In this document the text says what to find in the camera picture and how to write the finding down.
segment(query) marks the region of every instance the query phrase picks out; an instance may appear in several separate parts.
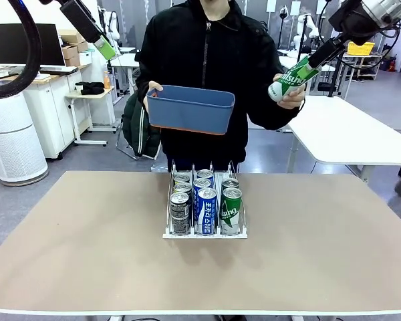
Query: monitor screen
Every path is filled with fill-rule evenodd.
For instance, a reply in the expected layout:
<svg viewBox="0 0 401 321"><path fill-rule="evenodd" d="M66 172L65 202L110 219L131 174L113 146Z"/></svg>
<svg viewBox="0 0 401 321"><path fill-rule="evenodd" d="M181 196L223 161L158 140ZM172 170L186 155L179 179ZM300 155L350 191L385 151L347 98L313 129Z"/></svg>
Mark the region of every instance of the monitor screen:
<svg viewBox="0 0 401 321"><path fill-rule="evenodd" d="M41 41L41 64L65 66L61 45L54 24L36 23ZM20 23L0 24L0 64L27 63L28 44Z"/></svg>

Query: blue can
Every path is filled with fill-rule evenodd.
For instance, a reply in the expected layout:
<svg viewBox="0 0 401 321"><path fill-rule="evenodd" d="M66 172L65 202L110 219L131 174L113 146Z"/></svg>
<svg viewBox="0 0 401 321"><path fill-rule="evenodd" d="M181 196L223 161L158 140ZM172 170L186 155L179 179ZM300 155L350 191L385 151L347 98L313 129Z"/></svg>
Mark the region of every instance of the blue can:
<svg viewBox="0 0 401 321"><path fill-rule="evenodd" d="M196 206L197 206L197 196L198 192L200 189L203 189L204 187L211 187L211 182L207 179L195 179L193 181L193 221L197 222L198 217L197 211L196 211Z"/></svg>
<svg viewBox="0 0 401 321"><path fill-rule="evenodd" d="M211 187L214 187L214 173L209 169L201 169L196 176L198 179L207 179L211 182Z"/></svg>
<svg viewBox="0 0 401 321"><path fill-rule="evenodd" d="M212 235L215 233L215 222L217 220L217 192L205 187L197 193L196 204L197 233Z"/></svg>

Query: cardboard box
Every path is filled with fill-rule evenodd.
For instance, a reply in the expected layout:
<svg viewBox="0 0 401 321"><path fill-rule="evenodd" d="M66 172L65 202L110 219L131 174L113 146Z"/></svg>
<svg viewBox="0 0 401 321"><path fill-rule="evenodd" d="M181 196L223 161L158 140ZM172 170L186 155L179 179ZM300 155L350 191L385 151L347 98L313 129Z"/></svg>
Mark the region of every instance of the cardboard box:
<svg viewBox="0 0 401 321"><path fill-rule="evenodd" d="M79 53L79 59L81 66L92 64L92 52L87 51Z"/></svg>
<svg viewBox="0 0 401 321"><path fill-rule="evenodd" d="M73 57L79 56L78 48L69 45L62 48L62 54L64 56L64 59L72 59Z"/></svg>
<svg viewBox="0 0 401 321"><path fill-rule="evenodd" d="M77 30L60 29L58 30L58 34L61 36L61 39L66 42L81 43L85 41L85 39Z"/></svg>
<svg viewBox="0 0 401 321"><path fill-rule="evenodd" d="M69 66L79 67L80 66L79 56L76 56L76 57L73 57L73 58L70 58L70 59L66 59L65 60L65 65L67 67L69 67Z"/></svg>
<svg viewBox="0 0 401 321"><path fill-rule="evenodd" d="M78 48L79 54L83 51L86 51L89 49L88 43L86 41L83 41L81 43L71 43L70 45L73 45L74 47Z"/></svg>

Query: yellow basket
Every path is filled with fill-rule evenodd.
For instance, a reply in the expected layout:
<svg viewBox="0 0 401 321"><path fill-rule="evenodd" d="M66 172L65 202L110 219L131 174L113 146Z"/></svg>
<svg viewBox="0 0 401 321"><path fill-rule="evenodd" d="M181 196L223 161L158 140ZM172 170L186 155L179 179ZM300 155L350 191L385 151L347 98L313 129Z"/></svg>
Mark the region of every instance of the yellow basket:
<svg viewBox="0 0 401 321"><path fill-rule="evenodd" d="M351 41L348 46L348 55L368 56L371 54L374 45L374 42L366 42L364 45L356 45Z"/></svg>

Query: blue plastic bin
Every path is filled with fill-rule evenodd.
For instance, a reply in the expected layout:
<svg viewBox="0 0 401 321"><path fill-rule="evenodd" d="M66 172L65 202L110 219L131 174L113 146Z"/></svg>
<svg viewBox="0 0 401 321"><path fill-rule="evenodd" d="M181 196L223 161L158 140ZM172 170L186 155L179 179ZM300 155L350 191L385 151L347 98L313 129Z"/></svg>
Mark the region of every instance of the blue plastic bin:
<svg viewBox="0 0 401 321"><path fill-rule="evenodd" d="M156 127L224 135L235 95L198 88L163 86L147 93L148 117Z"/></svg>

